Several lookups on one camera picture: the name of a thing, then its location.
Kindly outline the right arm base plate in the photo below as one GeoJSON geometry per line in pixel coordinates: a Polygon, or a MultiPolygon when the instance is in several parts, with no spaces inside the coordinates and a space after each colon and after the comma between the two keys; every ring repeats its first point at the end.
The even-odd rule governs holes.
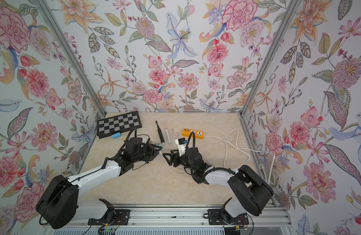
{"type": "Polygon", "coordinates": [[[250,224],[246,213],[232,217],[223,209],[209,209],[203,217],[208,220],[209,225],[246,226],[250,224]]]}

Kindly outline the black electric toothbrush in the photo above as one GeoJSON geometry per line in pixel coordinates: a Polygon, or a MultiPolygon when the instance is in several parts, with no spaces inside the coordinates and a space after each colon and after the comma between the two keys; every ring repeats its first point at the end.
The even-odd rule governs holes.
{"type": "Polygon", "coordinates": [[[162,133],[162,130],[158,124],[158,122],[156,121],[156,126],[157,126],[157,131],[158,131],[158,135],[159,135],[159,138],[160,138],[160,141],[161,143],[165,143],[165,140],[164,140],[164,137],[163,137],[163,133],[162,133]]]}

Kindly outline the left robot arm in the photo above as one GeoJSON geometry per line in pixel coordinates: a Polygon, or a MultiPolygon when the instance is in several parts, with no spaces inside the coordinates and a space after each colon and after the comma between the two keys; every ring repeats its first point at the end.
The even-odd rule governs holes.
{"type": "Polygon", "coordinates": [[[112,224],[118,216],[110,202],[100,199],[97,204],[82,204],[79,198],[102,183],[132,170],[135,163],[150,163],[161,151],[161,145],[152,144],[150,140],[143,141],[134,128],[116,155],[105,158],[101,166],[71,177],[54,177],[39,199],[36,212],[53,229],[60,229],[73,220],[81,219],[112,224]]]}

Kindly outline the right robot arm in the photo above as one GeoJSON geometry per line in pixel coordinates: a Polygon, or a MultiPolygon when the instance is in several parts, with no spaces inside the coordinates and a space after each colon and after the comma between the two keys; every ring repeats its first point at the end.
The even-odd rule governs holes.
{"type": "Polygon", "coordinates": [[[234,193],[221,208],[208,209],[206,217],[210,225],[247,226],[252,223],[252,216],[262,214],[273,197],[273,190],[251,167],[242,165],[230,169],[208,164],[196,147],[193,131],[188,139],[177,139],[175,143],[176,150],[162,155],[169,166],[182,166],[197,184],[221,185],[234,193]]]}

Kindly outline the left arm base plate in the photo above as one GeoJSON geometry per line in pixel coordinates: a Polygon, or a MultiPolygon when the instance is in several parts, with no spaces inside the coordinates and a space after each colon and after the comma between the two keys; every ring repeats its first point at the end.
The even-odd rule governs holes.
{"type": "Polygon", "coordinates": [[[130,218],[130,210],[117,210],[108,211],[101,219],[89,219],[88,225],[91,226],[120,226],[128,225],[130,218]]]}

